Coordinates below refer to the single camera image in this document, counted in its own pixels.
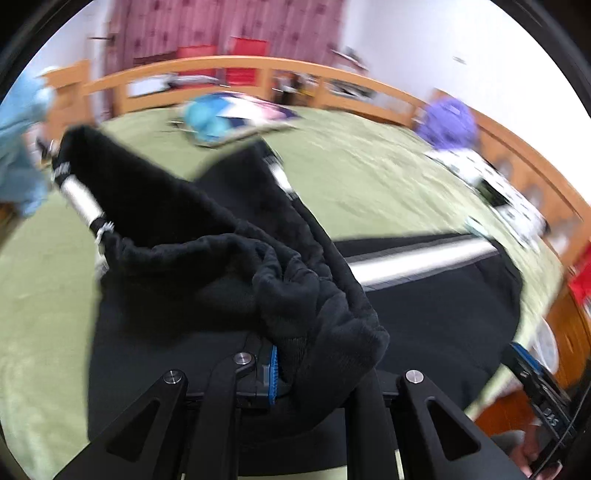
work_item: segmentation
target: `red object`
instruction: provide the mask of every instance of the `red object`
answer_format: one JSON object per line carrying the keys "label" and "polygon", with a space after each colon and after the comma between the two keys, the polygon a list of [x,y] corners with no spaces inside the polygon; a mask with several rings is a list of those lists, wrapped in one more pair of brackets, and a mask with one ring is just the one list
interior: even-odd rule
{"label": "red object", "polygon": [[[190,47],[179,47],[177,48],[177,58],[187,59],[191,57],[209,57],[217,54],[217,47],[215,45],[196,45]],[[186,70],[185,72],[179,72],[179,76],[186,75],[206,75],[208,77],[216,76],[216,69],[207,70]],[[211,87],[212,83],[202,83],[200,85],[183,85],[182,89],[187,88],[204,88]]]}
{"label": "red object", "polygon": [[[229,55],[266,57],[268,52],[269,42],[265,40],[230,37]],[[238,86],[256,85],[256,69],[227,69],[226,83]]]}
{"label": "red object", "polygon": [[575,301],[582,305],[585,299],[591,296],[591,245],[587,246],[575,269],[577,273],[569,281],[569,287]]}

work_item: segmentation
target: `light blue clothing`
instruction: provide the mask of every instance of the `light blue clothing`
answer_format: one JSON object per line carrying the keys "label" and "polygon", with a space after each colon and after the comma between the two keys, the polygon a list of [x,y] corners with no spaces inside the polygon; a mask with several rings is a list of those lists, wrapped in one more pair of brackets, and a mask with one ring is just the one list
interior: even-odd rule
{"label": "light blue clothing", "polygon": [[47,180],[33,165],[22,135],[42,121],[54,92],[45,81],[22,72],[0,104],[0,202],[31,216],[47,197]]}

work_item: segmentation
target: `black wire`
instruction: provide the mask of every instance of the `black wire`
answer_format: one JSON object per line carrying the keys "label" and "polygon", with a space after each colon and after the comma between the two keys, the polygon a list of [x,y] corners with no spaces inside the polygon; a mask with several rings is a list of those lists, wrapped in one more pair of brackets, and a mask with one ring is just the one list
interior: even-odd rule
{"label": "black wire", "polygon": [[552,456],[556,453],[556,450],[558,450],[558,448],[562,445],[562,443],[564,442],[564,439],[566,438],[566,436],[569,433],[569,430],[573,427],[574,421],[577,419],[577,416],[579,415],[581,408],[583,408],[583,403],[585,402],[585,398],[587,398],[587,395],[589,394],[590,390],[591,390],[591,382],[589,382],[589,385],[587,385],[587,390],[585,390],[585,393],[583,394],[583,398],[581,398],[579,406],[577,407],[577,410],[574,412],[573,418],[570,420],[569,426],[566,427],[566,430],[562,434],[562,437],[560,437],[560,440],[556,443],[556,445],[554,445],[554,448],[552,449],[552,451],[548,454],[548,456],[546,456],[546,458],[540,464],[540,466],[537,468],[537,470],[530,475],[530,478],[535,478],[536,476],[538,476],[540,474],[540,472],[546,467],[546,465],[548,465],[548,462],[550,461]]}

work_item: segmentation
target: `wooden headboard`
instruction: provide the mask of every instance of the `wooden headboard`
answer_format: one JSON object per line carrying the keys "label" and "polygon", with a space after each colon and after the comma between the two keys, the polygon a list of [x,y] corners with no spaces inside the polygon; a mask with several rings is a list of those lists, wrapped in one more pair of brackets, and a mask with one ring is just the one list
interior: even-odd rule
{"label": "wooden headboard", "polygon": [[[57,99],[48,116],[48,136],[58,140],[68,125],[93,122],[89,96],[105,89],[113,89],[116,115],[159,106],[174,105],[197,95],[231,90],[263,99],[271,99],[272,80],[276,71],[299,72],[313,76],[317,87],[311,101],[314,108],[341,109],[380,122],[412,127],[417,112],[426,102],[390,85],[344,70],[297,60],[272,57],[216,56],[167,60],[89,81],[89,62],[47,74],[48,83],[57,89]],[[212,86],[198,89],[169,90],[132,98],[128,84],[134,80],[158,74],[186,70],[225,68],[257,69],[256,84],[252,86]],[[341,80],[386,94],[403,107],[398,110],[383,108],[361,100],[335,95],[331,81]],[[447,95],[435,90],[434,99]],[[569,268],[591,238],[591,206],[573,186],[533,147],[510,130],[486,115],[472,110],[480,131],[480,154],[497,167],[511,184],[524,194],[550,225],[544,240]]]}

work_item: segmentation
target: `bed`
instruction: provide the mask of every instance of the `bed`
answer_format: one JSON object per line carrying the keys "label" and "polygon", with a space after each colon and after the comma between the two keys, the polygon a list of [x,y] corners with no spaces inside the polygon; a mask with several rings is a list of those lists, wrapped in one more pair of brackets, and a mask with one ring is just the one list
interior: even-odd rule
{"label": "bed", "polygon": [[[523,249],[475,194],[423,155],[429,145],[408,128],[423,101],[330,67],[264,57],[202,57],[151,64],[90,82],[84,61],[48,74],[57,100],[47,136],[61,138],[66,126],[91,121],[90,96],[113,88],[117,117],[103,123],[103,131],[170,172],[194,177],[239,143],[215,150],[195,147],[167,123],[173,116],[167,106],[225,88],[130,98],[126,86],[155,74],[245,66],[258,69],[257,85],[234,90],[261,98],[270,98],[276,70],[317,77],[312,108],[297,108],[299,127],[264,138],[282,156],[291,184],[331,238],[461,232],[466,218],[475,218],[507,249],[524,276],[516,340],[524,345],[532,341],[565,271],[591,236],[591,210],[538,152],[479,112],[474,115],[482,156],[504,166],[511,183],[526,196],[536,196],[551,226],[539,252]],[[333,95],[333,79],[389,95],[402,108]],[[434,97],[441,95],[445,93],[436,91]],[[56,192],[15,231],[0,254],[0,418],[9,447],[32,478],[51,478],[87,443],[86,362],[97,295],[94,260],[90,234]],[[468,414],[476,417],[510,376],[500,369]]]}

